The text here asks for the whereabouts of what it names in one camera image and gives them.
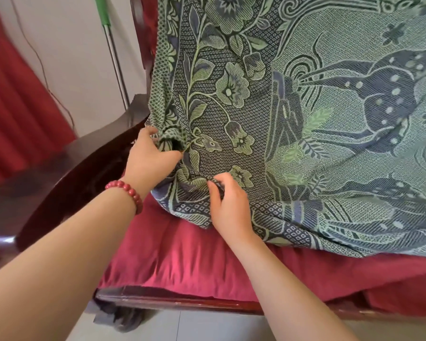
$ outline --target bracelet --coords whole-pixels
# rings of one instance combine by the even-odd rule
[[[143,203],[142,199],[140,198],[140,195],[137,193],[136,190],[131,188],[131,186],[128,183],[123,182],[122,180],[113,180],[112,182],[107,183],[105,189],[109,188],[122,188],[124,189],[134,200],[134,203],[136,204],[136,214],[139,214],[142,212],[143,209]]]

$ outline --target green patterned blanket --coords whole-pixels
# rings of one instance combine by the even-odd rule
[[[153,195],[209,227],[229,171],[264,241],[426,256],[426,0],[158,0]]]

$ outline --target cable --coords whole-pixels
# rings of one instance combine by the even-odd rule
[[[41,60],[40,55],[38,54],[38,52],[36,51],[36,49],[33,47],[33,45],[31,45],[30,41],[28,40],[27,36],[25,35],[25,31],[23,30],[23,26],[22,26],[22,21],[19,15],[19,12],[17,11],[17,7],[16,7],[16,3],[14,2],[14,0],[10,0],[11,1],[11,5],[13,7],[13,11],[14,11],[14,15],[16,16],[16,20],[17,20],[17,24],[19,26],[20,32],[23,35],[23,38],[25,39],[25,41],[27,42],[28,46],[32,49],[32,51],[35,53],[36,57],[38,58],[38,61],[40,62],[40,66],[41,66],[41,70],[43,72],[43,77],[44,77],[44,85],[46,87],[46,90],[49,92],[49,94],[51,95],[52,98],[55,99],[55,101],[63,108],[63,110],[65,110],[65,112],[68,114],[68,117],[71,121],[71,127],[73,128],[74,133],[77,135],[77,131],[76,131],[76,125],[74,123],[74,119],[73,119],[73,115],[71,114],[71,112],[69,112],[69,110],[63,105],[63,103],[57,98],[57,96],[55,96],[53,94],[53,92],[50,90],[49,88],[49,84],[47,82],[47,77],[46,77],[46,71],[44,69],[44,65],[43,65],[43,61]]]

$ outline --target green handle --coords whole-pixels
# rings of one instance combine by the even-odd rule
[[[107,13],[107,3],[106,0],[95,0],[96,8],[98,9],[99,18],[101,19],[101,24],[110,26],[109,14]]]

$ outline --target curtain fold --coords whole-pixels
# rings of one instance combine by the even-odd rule
[[[56,103],[0,20],[0,184],[75,139]]]

